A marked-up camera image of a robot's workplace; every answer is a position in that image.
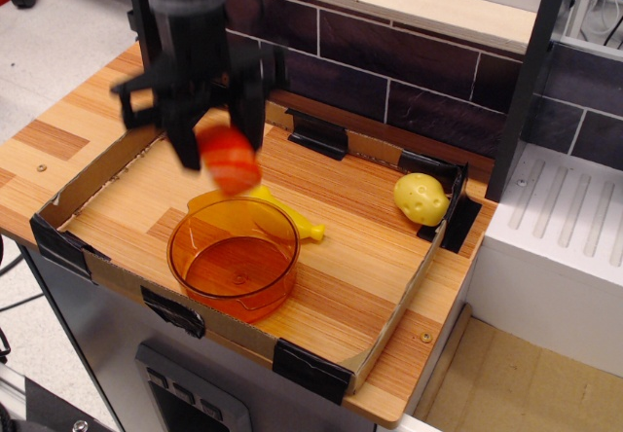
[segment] transparent orange container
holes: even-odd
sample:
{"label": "transparent orange container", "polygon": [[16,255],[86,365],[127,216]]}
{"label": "transparent orange container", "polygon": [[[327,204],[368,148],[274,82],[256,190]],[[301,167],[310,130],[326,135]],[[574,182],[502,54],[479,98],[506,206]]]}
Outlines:
{"label": "transparent orange container", "polygon": [[168,265],[187,295],[244,322],[278,308],[296,279],[300,239],[273,204],[204,194],[168,242]]}

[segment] yellow toy banana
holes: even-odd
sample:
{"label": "yellow toy banana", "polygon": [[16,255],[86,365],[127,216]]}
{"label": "yellow toy banana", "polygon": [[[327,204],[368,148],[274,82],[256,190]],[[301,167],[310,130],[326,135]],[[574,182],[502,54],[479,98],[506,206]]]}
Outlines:
{"label": "yellow toy banana", "polygon": [[310,220],[308,220],[301,213],[274,198],[268,187],[258,186],[255,189],[251,190],[248,195],[250,197],[260,198],[262,200],[268,201],[274,206],[283,210],[292,219],[292,221],[294,221],[294,224],[299,230],[299,237],[301,239],[311,237],[314,240],[322,240],[322,238],[324,237],[324,225],[313,225]]}

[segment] wood grain surface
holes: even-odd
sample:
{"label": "wood grain surface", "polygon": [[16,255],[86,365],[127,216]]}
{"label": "wood grain surface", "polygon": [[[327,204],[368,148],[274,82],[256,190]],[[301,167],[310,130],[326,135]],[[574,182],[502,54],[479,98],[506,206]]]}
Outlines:
{"label": "wood grain surface", "polygon": [[[140,70],[140,60],[134,45],[0,147],[3,234],[36,246],[32,214],[124,133],[109,89]],[[227,116],[211,111],[204,122],[227,122]],[[353,155],[330,160],[287,141],[287,132],[273,126],[267,126],[260,162],[276,198],[327,228],[321,242],[303,243],[291,297],[256,325],[347,363],[374,342],[429,246],[393,205],[401,173]],[[466,243],[458,254],[439,250],[374,370],[345,407],[384,426],[405,412],[495,210],[482,197],[485,188],[470,182],[472,198],[484,206]],[[181,293],[166,263],[168,237],[189,199],[212,189],[206,171],[184,170],[168,142],[159,140],[64,228],[115,264]],[[423,342],[423,333],[432,342]]]}

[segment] screw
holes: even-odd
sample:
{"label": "screw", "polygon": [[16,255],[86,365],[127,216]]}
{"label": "screw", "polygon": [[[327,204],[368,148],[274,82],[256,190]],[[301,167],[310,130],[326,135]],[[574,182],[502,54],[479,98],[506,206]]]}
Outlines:
{"label": "screw", "polygon": [[89,424],[85,420],[77,420],[71,430],[72,432],[87,432],[89,430]]}

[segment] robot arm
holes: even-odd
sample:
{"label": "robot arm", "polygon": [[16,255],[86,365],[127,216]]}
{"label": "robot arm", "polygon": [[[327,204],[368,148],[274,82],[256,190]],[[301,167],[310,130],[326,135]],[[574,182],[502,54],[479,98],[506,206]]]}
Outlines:
{"label": "robot arm", "polygon": [[[200,169],[193,127],[215,106],[228,106],[232,123],[255,150],[262,145],[265,101],[284,86],[281,49],[228,42],[226,0],[149,0],[161,53],[139,76],[112,88],[127,128],[163,128],[182,164]],[[272,78],[263,74],[275,74]],[[134,91],[152,90],[154,106],[134,111]]]}

